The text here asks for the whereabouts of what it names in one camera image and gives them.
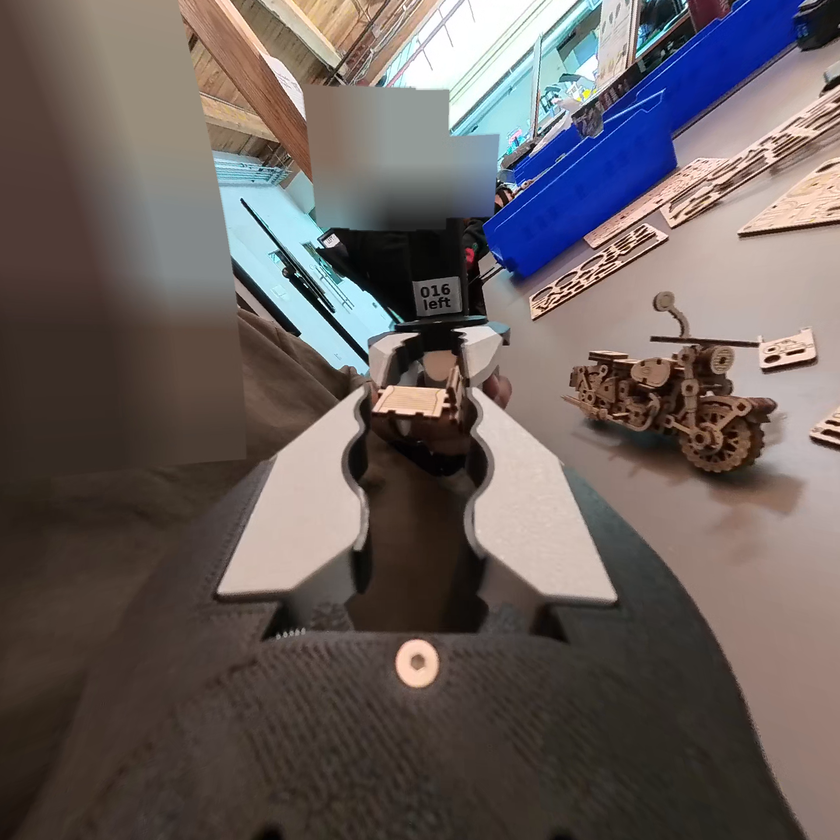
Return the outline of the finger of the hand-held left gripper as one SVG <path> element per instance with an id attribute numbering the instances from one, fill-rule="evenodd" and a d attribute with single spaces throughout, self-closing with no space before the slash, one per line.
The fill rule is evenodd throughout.
<path id="1" fill-rule="evenodd" d="M 369 341 L 369 376 L 376 393 L 390 385 L 415 386 L 422 373 L 422 337 L 417 331 L 393 331 Z"/>
<path id="2" fill-rule="evenodd" d="M 459 369 L 465 384 L 482 385 L 497 368 L 503 346 L 502 335 L 492 327 L 466 327 L 459 330 Z"/>

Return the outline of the wide wooden gear puzzle sheet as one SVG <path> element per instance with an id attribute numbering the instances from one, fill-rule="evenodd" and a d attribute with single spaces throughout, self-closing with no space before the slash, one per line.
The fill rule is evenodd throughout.
<path id="1" fill-rule="evenodd" d="M 740 238 L 839 223 L 839 158 L 820 164 L 738 231 Z"/>

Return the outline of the pinkish wooden puzzle sheet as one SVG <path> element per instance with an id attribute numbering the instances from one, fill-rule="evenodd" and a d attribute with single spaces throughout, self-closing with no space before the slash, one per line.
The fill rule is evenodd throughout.
<path id="1" fill-rule="evenodd" d="M 606 220 L 583 237 L 588 246 L 597 249 L 645 220 L 663 205 L 673 201 L 706 175 L 723 165 L 726 159 L 697 158 L 679 167 L 662 182 L 627 205 L 622 211 Z"/>

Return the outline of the small wooden slatted model part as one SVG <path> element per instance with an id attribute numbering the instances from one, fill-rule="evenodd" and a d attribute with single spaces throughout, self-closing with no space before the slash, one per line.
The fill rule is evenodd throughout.
<path id="1" fill-rule="evenodd" d="M 433 455 L 462 456 L 474 420 L 464 378 L 453 366 L 441 387 L 389 385 L 378 391 L 371 429 L 392 444 L 426 448 Z"/>

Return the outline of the dark packet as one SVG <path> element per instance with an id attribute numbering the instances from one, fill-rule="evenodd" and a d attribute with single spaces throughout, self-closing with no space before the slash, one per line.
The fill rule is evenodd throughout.
<path id="1" fill-rule="evenodd" d="M 593 139 L 604 130 L 604 108 L 598 97 L 587 99 L 580 106 L 570 112 L 573 126 L 582 140 Z"/>

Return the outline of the wooden motorcycle model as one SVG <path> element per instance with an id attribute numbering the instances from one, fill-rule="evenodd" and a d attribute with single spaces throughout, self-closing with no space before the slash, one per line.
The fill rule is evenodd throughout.
<path id="1" fill-rule="evenodd" d="M 759 344 L 691 337 L 689 321 L 677 309 L 671 291 L 660 291 L 653 307 L 671 315 L 680 332 L 675 338 L 650 340 L 678 343 L 678 352 L 636 360 L 626 353 L 592 351 L 589 364 L 573 368 L 574 394 L 563 399 L 593 422 L 674 438 L 686 460 L 709 474 L 753 465 L 763 451 L 763 427 L 778 403 L 769 397 L 735 395 L 728 373 L 735 349 L 756 349 Z"/>

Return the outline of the printed puzzle box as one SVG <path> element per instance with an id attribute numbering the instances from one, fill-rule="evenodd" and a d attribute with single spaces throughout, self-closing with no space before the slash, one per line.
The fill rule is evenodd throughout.
<path id="1" fill-rule="evenodd" d="M 633 63 L 640 1 L 602 1 L 598 29 L 596 86 L 606 89 Z"/>

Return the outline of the wooden sheet with round cutouts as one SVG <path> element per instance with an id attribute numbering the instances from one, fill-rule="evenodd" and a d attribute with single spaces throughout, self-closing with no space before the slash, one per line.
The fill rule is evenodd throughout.
<path id="1" fill-rule="evenodd" d="M 529 300 L 533 322 L 578 297 L 618 270 L 668 241 L 666 233 L 648 223 L 633 227 L 577 267 L 536 291 Z"/>

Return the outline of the person's olive clothing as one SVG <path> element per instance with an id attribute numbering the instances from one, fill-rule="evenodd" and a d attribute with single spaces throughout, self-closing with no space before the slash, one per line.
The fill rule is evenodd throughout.
<path id="1" fill-rule="evenodd" d="M 308 409 L 258 400 L 245 460 L 2 488 L 2 838 L 25 819 L 134 594 L 194 519 L 311 421 Z"/>

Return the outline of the long wooden puzzle sheet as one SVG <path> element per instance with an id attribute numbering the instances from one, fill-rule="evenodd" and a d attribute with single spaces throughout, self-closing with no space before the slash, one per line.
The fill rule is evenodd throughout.
<path id="1" fill-rule="evenodd" d="M 809 148 L 838 125 L 839 87 L 835 87 L 663 205 L 660 212 L 665 222 L 669 228 L 689 222 L 753 178 Z"/>

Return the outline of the long blue plastic bin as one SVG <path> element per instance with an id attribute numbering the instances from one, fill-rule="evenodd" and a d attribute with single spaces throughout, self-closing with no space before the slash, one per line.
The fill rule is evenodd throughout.
<path id="1" fill-rule="evenodd" d="M 802 2 L 735 3 L 674 55 L 646 75 L 604 114 L 606 132 L 629 119 L 643 101 L 661 93 L 668 130 L 677 133 L 726 98 L 796 41 Z"/>

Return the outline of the grey desk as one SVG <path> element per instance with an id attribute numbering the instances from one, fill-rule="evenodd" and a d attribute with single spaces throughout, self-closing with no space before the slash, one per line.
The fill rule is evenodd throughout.
<path id="1" fill-rule="evenodd" d="M 511 326 L 501 370 L 511 413 L 650 544 L 679 577 L 723 648 L 764 751 L 810 838 L 838 838 L 838 448 L 809 437 L 838 408 L 838 226 L 740 239 L 738 230 L 820 163 L 838 135 L 766 172 L 667 232 L 668 242 L 532 322 L 529 297 L 592 250 L 575 243 L 539 273 L 489 279 L 489 315 Z M 657 436 L 588 424 L 564 402 L 592 350 L 644 358 L 677 333 L 653 310 L 673 291 L 692 335 L 815 334 L 817 362 L 762 373 L 739 350 L 735 392 L 779 404 L 756 465 L 707 476 Z"/>

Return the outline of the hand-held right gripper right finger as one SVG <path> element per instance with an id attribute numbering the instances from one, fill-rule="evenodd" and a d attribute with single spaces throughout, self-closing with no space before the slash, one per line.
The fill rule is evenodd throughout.
<path id="1" fill-rule="evenodd" d="M 467 391 L 464 511 L 469 582 L 485 614 L 508 607 L 528 629 L 552 606 L 612 608 L 616 588 L 559 457 L 479 388 Z"/>

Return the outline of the person's left forearm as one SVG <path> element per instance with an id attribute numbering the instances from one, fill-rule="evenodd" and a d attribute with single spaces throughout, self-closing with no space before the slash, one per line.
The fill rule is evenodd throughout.
<path id="1" fill-rule="evenodd" d="M 336 369 L 302 339 L 238 310 L 247 446 L 276 452 L 366 383 L 351 366 Z"/>

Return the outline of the small wooden cutout panel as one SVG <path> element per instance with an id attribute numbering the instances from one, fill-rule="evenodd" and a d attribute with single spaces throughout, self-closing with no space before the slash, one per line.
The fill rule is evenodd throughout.
<path id="1" fill-rule="evenodd" d="M 795 368 L 817 362 L 816 339 L 812 327 L 781 339 L 758 336 L 759 368 L 762 373 Z"/>

